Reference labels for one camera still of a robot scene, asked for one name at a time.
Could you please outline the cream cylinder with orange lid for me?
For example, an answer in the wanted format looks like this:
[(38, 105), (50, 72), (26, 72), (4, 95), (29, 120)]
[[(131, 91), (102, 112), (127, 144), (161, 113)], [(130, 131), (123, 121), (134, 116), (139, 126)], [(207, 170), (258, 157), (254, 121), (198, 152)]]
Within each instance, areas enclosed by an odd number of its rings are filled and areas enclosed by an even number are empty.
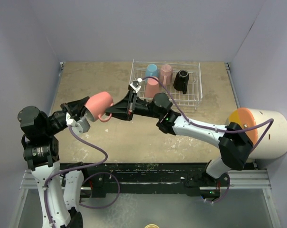
[(276, 159), (287, 152), (287, 120), (277, 111), (239, 108), (226, 120), (239, 124), (243, 129), (251, 128), (268, 119), (274, 119), (270, 129), (258, 144), (257, 148), (250, 154), (250, 159)]

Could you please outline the light pink mug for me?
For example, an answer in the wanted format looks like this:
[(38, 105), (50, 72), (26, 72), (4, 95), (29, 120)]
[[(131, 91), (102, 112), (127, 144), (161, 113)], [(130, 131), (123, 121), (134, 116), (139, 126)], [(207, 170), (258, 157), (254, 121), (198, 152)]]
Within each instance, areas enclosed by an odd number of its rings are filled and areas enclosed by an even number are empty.
[(160, 69), (159, 80), (164, 85), (167, 86), (171, 83), (173, 76), (173, 69), (169, 64), (164, 64)]

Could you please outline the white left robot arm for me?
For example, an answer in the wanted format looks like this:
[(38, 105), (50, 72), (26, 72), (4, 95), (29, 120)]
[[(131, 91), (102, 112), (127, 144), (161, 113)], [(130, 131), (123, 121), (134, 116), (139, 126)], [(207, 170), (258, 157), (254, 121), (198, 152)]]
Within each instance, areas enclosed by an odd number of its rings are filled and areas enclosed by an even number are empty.
[(83, 217), (75, 206), (68, 206), (60, 183), (59, 142), (55, 135), (67, 128), (66, 115), (83, 119), (88, 97), (63, 103), (61, 110), (48, 116), (35, 106), (18, 113), (23, 131), (23, 157), (35, 178), (41, 203), (44, 228), (82, 228)]

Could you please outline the black mug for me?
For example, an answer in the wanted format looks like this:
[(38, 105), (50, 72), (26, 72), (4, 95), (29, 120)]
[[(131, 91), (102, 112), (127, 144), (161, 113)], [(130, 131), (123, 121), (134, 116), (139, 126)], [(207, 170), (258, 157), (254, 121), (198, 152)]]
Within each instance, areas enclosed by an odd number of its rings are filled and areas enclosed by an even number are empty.
[(189, 73), (187, 70), (180, 70), (176, 74), (173, 87), (176, 91), (180, 91), (183, 94), (187, 93), (187, 86), (189, 81)]

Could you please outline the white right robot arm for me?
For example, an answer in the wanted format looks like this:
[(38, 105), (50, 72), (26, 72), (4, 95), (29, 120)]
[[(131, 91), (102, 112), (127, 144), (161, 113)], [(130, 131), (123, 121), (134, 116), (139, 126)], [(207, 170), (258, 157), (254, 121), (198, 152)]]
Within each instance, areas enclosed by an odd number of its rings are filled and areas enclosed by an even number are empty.
[(128, 92), (122, 100), (106, 109), (106, 115), (124, 121), (131, 121), (135, 114), (157, 118), (156, 126), (165, 134), (188, 136), (218, 148), (220, 157), (211, 160), (202, 175), (208, 186), (213, 186), (230, 170), (244, 169), (253, 143), (237, 123), (212, 125), (186, 119), (172, 110), (172, 105), (165, 93), (157, 93), (151, 101), (146, 101)]

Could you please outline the salmon pink mug with handle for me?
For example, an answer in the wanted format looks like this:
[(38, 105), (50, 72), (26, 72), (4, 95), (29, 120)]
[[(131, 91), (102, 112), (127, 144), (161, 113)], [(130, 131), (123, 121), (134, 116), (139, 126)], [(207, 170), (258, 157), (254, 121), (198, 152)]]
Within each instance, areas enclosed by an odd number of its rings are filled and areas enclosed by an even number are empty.
[(100, 120), (105, 123), (111, 119), (112, 114), (105, 119), (102, 116), (106, 113), (106, 109), (113, 106), (113, 98), (108, 92), (100, 92), (88, 99), (85, 104), (84, 116), (91, 122)]

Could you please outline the blue cup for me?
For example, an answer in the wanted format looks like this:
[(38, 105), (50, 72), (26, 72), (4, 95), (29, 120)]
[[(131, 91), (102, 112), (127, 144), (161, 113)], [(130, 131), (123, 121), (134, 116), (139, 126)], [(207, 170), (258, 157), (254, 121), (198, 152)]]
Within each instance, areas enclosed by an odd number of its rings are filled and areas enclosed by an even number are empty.
[(145, 77), (157, 77), (158, 78), (158, 67), (155, 64), (149, 64), (147, 66), (146, 72), (145, 72)]

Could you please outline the salmon pink cup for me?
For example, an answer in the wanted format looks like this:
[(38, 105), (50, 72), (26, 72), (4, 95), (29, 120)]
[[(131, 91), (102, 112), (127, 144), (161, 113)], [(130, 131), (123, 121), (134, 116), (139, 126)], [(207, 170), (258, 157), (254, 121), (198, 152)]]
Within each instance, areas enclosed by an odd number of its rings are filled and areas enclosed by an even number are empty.
[(156, 77), (147, 79), (145, 88), (145, 98), (153, 98), (155, 94), (160, 92), (159, 81)]

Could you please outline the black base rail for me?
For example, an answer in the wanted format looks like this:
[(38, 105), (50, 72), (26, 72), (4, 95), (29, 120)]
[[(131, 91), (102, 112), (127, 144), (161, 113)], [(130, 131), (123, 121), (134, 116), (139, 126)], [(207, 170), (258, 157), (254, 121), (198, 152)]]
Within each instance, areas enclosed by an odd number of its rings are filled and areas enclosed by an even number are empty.
[(89, 180), (81, 196), (104, 198), (106, 194), (185, 194), (218, 198), (230, 177), (209, 177), (206, 163), (105, 163), (86, 168)]

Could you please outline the yellow round object at bottom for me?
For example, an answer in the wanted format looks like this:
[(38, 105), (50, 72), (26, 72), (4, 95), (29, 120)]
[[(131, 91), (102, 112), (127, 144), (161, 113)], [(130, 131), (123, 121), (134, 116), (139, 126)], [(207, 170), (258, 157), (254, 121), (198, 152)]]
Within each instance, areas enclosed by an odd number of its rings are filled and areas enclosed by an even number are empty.
[(156, 224), (148, 224), (144, 228), (159, 228), (159, 226)]

